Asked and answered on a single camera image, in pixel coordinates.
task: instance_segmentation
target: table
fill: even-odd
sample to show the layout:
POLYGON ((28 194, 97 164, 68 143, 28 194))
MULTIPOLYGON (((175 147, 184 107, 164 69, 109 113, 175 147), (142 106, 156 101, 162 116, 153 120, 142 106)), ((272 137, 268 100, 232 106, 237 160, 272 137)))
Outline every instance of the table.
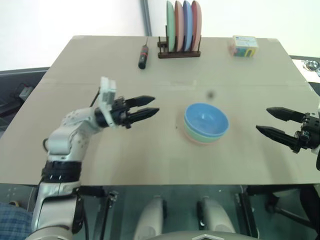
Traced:
POLYGON ((280 121, 266 108, 314 112, 319 104, 279 41, 259 38, 254 58, 241 58, 229 55, 230 38, 203 38, 198 58, 158 59, 157 40, 149 38, 141 70, 145 37, 73 37, 0 139, 0 182, 39 182, 46 161, 42 140, 68 112, 89 106, 101 76, 116 80, 117 96, 156 97, 148 107, 160 111, 131 129, 94 135, 82 164, 83 185, 320 182, 316 155, 295 154, 256 130, 273 126, 292 135, 300 125, 280 121), (227 134, 212 145, 196 145, 184 135, 184 110, 194 102, 213 104, 228 116, 227 134))

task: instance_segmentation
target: bowl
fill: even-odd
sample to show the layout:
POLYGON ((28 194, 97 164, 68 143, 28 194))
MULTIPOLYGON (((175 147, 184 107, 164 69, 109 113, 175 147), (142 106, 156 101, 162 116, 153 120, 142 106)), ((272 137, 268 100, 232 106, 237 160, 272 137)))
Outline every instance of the bowl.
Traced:
POLYGON ((229 128, 228 118, 220 109, 200 102, 186 108, 184 122, 194 133, 209 138, 219 138, 229 128))
POLYGON ((192 129, 190 129, 186 122, 184 122, 184 131, 185 134, 192 140, 195 141, 198 144, 210 144, 218 140, 220 137, 208 137, 200 135, 199 133, 196 133, 192 129))

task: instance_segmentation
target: plaid fabric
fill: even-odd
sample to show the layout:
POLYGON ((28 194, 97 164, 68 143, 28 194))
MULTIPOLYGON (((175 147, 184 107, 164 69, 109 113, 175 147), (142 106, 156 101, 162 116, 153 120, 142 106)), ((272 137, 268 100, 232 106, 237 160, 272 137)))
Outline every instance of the plaid fabric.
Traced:
POLYGON ((0 240, 24 240, 31 233, 32 213, 0 202, 0 240))

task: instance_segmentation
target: black screwdriver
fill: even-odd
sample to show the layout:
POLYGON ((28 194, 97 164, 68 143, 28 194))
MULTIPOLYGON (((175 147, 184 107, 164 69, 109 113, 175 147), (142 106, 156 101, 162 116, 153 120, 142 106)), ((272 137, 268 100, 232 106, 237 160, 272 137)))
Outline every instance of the black screwdriver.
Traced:
POLYGON ((148 51, 149 48, 147 46, 148 38, 146 38, 145 45, 142 46, 140 56, 139 56, 139 63, 138 66, 140 69, 146 68, 147 58, 148 58, 148 51))

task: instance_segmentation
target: green bowl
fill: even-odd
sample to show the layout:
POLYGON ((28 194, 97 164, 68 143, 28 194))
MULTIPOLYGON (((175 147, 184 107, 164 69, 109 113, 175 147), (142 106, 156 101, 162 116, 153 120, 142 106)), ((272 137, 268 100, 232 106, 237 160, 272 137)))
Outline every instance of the green bowl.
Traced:
POLYGON ((184 130, 185 130, 185 133, 187 134, 188 137, 190 137, 192 140, 194 140, 200 144, 210 144, 210 143, 217 141, 220 137, 222 137, 222 136, 217 136, 217 137, 203 136, 203 135, 193 131, 192 129, 190 129, 185 121, 184 121, 184 130))

